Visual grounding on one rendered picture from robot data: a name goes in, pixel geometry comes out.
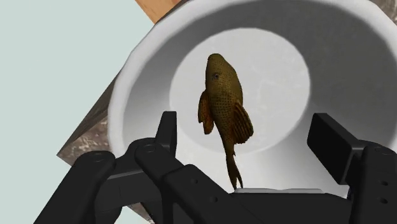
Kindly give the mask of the wooden furniture piece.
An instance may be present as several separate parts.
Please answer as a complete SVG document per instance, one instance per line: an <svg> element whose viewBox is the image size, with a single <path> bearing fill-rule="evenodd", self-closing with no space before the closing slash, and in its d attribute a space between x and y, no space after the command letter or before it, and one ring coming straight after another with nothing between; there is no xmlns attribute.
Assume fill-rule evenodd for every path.
<svg viewBox="0 0 397 224"><path fill-rule="evenodd" d="M154 24L180 1L181 0L135 0Z"/></svg>

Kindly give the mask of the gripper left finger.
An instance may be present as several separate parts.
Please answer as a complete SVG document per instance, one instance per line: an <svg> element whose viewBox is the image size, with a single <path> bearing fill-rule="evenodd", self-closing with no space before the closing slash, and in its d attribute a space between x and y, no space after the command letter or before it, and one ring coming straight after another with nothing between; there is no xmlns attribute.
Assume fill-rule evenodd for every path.
<svg viewBox="0 0 397 224"><path fill-rule="evenodd" d="M243 224L247 210L194 165L175 158L176 112L165 111L155 137L116 158L82 154L34 224L115 224L123 206L143 203L156 224Z"/></svg>

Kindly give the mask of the white round bowl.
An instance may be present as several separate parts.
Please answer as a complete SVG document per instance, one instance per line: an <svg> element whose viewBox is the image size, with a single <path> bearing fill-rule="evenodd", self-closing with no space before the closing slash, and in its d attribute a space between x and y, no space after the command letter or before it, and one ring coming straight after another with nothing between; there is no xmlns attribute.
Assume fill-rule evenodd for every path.
<svg viewBox="0 0 397 224"><path fill-rule="evenodd" d="M178 116L177 158L233 190L217 130L197 119L207 58L235 68L254 135L235 147L245 188L318 188L341 197L307 146L325 112L360 139L397 150L397 25L370 0L186 0L133 49L115 82L108 139L122 156Z"/></svg>

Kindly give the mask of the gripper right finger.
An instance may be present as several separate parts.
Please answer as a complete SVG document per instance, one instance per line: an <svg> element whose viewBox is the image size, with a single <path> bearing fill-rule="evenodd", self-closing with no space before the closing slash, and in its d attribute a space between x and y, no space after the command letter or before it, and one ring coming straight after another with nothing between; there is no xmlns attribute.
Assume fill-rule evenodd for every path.
<svg viewBox="0 0 397 224"><path fill-rule="evenodd" d="M349 224L397 224L397 153L360 140L326 113L312 116L307 145L332 178L349 186Z"/></svg>

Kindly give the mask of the brown spotted fish figure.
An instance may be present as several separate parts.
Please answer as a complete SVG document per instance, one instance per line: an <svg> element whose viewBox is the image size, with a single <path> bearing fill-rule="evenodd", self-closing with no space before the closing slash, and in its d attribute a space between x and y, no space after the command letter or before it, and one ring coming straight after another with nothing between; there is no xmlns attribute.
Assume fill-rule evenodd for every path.
<svg viewBox="0 0 397 224"><path fill-rule="evenodd" d="M217 128L225 151L226 168L233 189L243 182L235 163L235 145L245 143L254 128L243 107L243 91L237 72L219 53L207 58L205 68L205 90L198 103L198 122L204 134Z"/></svg>

